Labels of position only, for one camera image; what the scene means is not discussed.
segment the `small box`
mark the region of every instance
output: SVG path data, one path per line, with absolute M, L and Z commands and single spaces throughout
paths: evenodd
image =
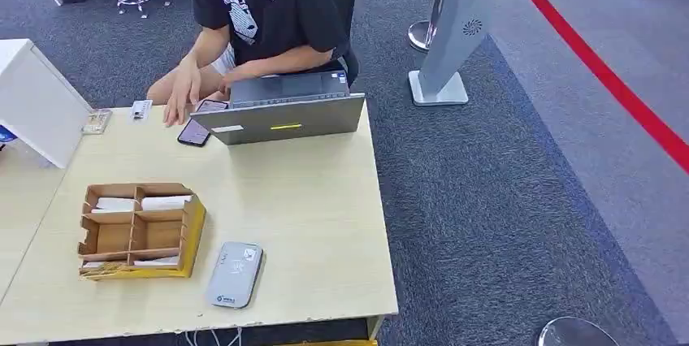
M 178 210 L 143 210 L 147 197 L 190 196 Z M 133 210 L 94 213 L 101 197 L 133 199 Z M 91 185 L 82 207 L 86 230 L 77 252 L 87 279 L 189 277 L 201 239 L 206 208 L 182 184 Z

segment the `smartphone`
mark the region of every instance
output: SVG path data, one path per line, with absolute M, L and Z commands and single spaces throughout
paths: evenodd
M 257 244 L 223 244 L 206 290 L 206 301 L 222 307 L 246 307 L 251 300 L 262 259 L 263 250 Z
M 204 100 L 198 109 L 196 109 L 196 112 L 226 110 L 228 106 L 229 105 L 226 102 Z M 203 147 L 206 145 L 209 137 L 210 132 L 202 127 L 201 124 L 197 123 L 196 120 L 190 119 L 182 130 L 182 133 L 177 137 L 177 141 L 183 145 L 195 145 L 197 147 Z

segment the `black t-shirt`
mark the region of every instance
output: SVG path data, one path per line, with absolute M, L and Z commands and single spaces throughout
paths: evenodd
M 201 26 L 230 25 L 237 65 L 301 45 L 327 52 L 348 43 L 334 0 L 193 0 L 193 5 Z

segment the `red tape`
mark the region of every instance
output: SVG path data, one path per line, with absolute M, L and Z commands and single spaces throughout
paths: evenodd
M 629 86 L 605 64 L 549 0 L 531 1 L 603 86 L 634 117 L 637 123 L 641 124 L 648 135 L 655 139 L 665 152 L 689 174 L 689 145 L 629 89 Z

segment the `yellow label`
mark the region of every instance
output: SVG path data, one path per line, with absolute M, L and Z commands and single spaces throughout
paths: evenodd
M 296 129 L 301 128 L 301 124 L 285 124 L 285 125 L 275 125 L 271 129 Z

